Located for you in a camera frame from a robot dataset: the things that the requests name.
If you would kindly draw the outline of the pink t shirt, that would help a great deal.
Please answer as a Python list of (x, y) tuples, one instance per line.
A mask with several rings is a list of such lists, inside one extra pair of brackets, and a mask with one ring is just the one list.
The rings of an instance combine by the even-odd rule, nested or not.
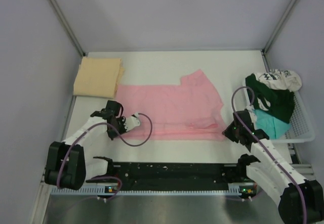
[(179, 85), (119, 85), (115, 100), (124, 116), (143, 113), (141, 125), (124, 136), (132, 140), (222, 141), (223, 102), (202, 70), (181, 77)]

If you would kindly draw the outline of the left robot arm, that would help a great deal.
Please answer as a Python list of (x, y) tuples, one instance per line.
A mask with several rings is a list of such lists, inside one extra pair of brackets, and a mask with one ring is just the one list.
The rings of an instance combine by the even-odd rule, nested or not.
[(45, 176), (46, 184), (78, 190), (85, 181), (99, 177), (104, 182), (114, 178), (112, 160), (95, 151), (98, 137), (113, 138), (125, 132), (123, 106), (107, 101), (106, 107), (90, 115), (86, 123), (73, 135), (49, 146)]

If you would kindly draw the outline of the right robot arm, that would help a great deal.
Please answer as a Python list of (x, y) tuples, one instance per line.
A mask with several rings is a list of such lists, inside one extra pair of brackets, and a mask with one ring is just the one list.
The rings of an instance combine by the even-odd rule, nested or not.
[(237, 161), (233, 181), (252, 180), (277, 205), (284, 223), (316, 223), (323, 220), (323, 188), (290, 165), (268, 135), (255, 129), (247, 109), (235, 111), (223, 131), (229, 140), (247, 148)]

